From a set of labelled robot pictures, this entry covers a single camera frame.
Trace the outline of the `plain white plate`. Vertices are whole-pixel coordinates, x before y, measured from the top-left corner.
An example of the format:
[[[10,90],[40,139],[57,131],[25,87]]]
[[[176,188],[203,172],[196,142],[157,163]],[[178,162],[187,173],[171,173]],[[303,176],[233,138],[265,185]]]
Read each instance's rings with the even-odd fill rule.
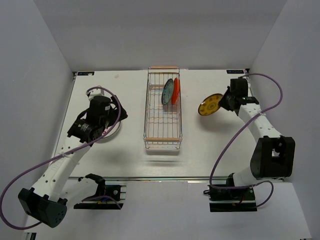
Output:
[[[122,126],[122,122],[119,121],[112,130],[109,130],[111,127],[107,127],[102,132],[103,138],[97,141],[97,143],[102,144],[102,143],[107,143],[108,141],[112,141],[120,133],[121,126]]]

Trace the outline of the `yellow patterned plate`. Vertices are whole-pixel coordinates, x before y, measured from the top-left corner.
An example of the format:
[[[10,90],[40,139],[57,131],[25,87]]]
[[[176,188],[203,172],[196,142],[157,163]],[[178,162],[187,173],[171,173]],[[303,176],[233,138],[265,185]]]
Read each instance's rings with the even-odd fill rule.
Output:
[[[215,93],[206,97],[198,107],[198,114],[200,116],[210,116],[220,109],[219,102],[223,95],[221,93]]]

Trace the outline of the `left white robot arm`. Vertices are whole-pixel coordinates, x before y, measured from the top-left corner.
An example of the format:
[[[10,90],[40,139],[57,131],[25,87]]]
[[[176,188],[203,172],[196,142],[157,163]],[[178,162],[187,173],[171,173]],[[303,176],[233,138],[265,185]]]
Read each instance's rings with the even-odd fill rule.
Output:
[[[93,173],[81,177],[73,188],[64,186],[81,158],[102,139],[104,130],[128,117],[115,95],[93,97],[84,115],[85,118],[78,116],[74,121],[60,154],[44,174],[32,187],[23,188],[18,194],[25,213],[51,228],[61,223],[68,208],[84,200],[105,197],[105,180]]]

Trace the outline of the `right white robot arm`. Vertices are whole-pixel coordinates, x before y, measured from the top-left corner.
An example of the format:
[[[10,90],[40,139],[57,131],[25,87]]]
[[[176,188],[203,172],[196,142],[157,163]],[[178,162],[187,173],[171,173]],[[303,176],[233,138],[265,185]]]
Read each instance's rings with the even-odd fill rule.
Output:
[[[232,173],[226,180],[226,195],[236,200],[244,193],[243,186],[256,185],[259,180],[287,178],[292,175],[296,143],[282,135],[263,113],[259,101],[249,96],[248,81],[232,78],[219,106],[235,112],[248,125],[256,146],[249,166]]]

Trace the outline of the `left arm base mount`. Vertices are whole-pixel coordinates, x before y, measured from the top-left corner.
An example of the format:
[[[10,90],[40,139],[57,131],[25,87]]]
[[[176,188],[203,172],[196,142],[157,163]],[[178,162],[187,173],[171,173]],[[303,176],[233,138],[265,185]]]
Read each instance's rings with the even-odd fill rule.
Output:
[[[73,206],[75,210],[121,210],[125,199],[127,186],[124,183],[106,181],[102,176],[88,174],[78,181],[93,180],[97,184],[95,194]]]

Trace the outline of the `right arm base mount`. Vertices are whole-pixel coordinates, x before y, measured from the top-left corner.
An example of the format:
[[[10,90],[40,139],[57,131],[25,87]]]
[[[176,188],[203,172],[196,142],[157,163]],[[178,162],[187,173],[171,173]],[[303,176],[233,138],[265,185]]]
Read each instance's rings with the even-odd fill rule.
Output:
[[[257,204],[252,188],[216,189],[208,185],[203,191],[209,198],[212,213],[256,212]]]

